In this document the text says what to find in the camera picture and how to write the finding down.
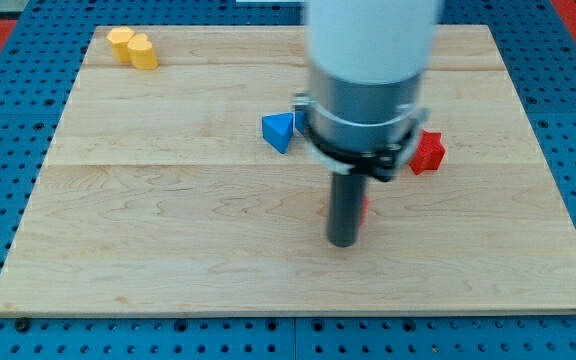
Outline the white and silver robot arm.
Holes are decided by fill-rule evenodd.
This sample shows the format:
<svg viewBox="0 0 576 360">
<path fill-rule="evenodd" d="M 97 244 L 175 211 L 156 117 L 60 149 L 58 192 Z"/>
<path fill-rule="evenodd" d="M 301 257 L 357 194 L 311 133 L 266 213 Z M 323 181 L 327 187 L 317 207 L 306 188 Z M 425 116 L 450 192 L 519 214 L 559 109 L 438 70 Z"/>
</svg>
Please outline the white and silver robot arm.
<svg viewBox="0 0 576 360">
<path fill-rule="evenodd" d="M 340 175 L 388 182 L 415 152 L 441 0 L 308 0 L 305 136 Z"/>
</svg>

